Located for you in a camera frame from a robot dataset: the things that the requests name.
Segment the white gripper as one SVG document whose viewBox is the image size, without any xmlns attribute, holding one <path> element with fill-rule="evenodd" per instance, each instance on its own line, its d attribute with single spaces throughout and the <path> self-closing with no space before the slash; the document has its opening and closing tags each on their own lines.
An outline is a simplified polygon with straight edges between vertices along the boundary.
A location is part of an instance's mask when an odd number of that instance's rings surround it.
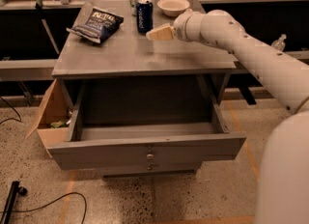
<svg viewBox="0 0 309 224">
<path fill-rule="evenodd" d="M 174 21 L 174 27 L 170 23 L 152 29 L 146 33 L 149 41 L 170 41 L 176 37 L 184 42 L 202 42 L 201 23 L 204 15 L 187 9 Z"/>
</svg>

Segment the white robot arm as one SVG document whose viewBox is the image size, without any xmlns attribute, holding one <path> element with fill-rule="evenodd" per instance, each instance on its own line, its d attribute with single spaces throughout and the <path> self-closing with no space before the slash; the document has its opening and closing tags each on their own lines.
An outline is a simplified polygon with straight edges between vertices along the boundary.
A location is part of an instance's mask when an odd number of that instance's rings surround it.
<svg viewBox="0 0 309 224">
<path fill-rule="evenodd" d="M 173 24 L 147 33 L 150 41 L 177 38 L 232 53 L 291 116 L 265 145 L 254 224 L 309 224 L 309 67 L 248 35 L 227 12 L 190 9 Z"/>
</svg>

